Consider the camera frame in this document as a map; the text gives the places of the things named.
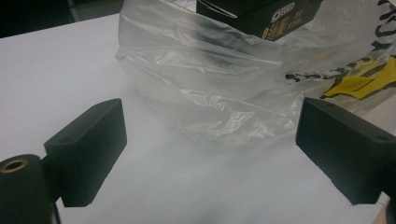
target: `transparent plastic bag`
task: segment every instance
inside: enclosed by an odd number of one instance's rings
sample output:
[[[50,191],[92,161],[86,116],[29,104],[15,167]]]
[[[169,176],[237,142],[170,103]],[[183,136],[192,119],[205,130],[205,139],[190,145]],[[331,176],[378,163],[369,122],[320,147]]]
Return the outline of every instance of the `transparent plastic bag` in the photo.
[[[306,96],[363,115],[395,93],[388,1],[325,0],[313,21],[276,42],[194,6],[126,0],[116,57],[154,108],[199,139],[245,144],[295,130]]]

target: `cardboard box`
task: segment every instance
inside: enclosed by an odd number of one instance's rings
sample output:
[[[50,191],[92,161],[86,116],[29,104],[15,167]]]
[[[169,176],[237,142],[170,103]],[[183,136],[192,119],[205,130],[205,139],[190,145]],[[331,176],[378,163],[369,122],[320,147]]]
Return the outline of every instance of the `cardboard box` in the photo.
[[[312,21],[322,0],[198,0],[197,13],[275,41]]]

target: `white table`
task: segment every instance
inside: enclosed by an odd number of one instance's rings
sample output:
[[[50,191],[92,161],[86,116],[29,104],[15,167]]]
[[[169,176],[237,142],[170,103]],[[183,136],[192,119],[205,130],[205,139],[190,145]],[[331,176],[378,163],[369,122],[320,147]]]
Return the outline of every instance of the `white table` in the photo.
[[[118,15],[0,39],[0,160],[43,158],[46,140],[94,104],[121,98],[128,145],[79,223],[372,223],[294,145],[210,148],[181,133],[134,90],[114,55]],[[365,118],[395,134],[396,98]]]

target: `white logo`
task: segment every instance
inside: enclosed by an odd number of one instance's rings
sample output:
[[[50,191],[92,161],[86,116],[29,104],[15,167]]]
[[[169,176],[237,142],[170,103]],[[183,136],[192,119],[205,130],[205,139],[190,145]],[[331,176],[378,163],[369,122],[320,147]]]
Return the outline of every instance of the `white logo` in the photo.
[[[277,20],[279,20],[279,18],[281,18],[282,16],[284,16],[286,13],[292,11],[294,9],[294,6],[296,5],[295,2],[292,2],[288,5],[283,6],[282,8],[278,9],[274,15],[273,18],[271,19],[271,22],[274,23]]]

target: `tabletop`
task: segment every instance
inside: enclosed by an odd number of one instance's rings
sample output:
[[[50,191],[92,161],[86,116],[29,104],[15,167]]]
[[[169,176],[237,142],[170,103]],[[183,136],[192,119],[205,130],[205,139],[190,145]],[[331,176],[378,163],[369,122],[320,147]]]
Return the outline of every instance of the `tabletop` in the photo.
[[[0,39],[0,160],[43,144],[92,105],[121,98],[128,145],[95,200],[63,223],[372,223],[294,144],[212,146],[152,109],[115,58],[119,15]],[[396,97],[364,118],[396,134]]]

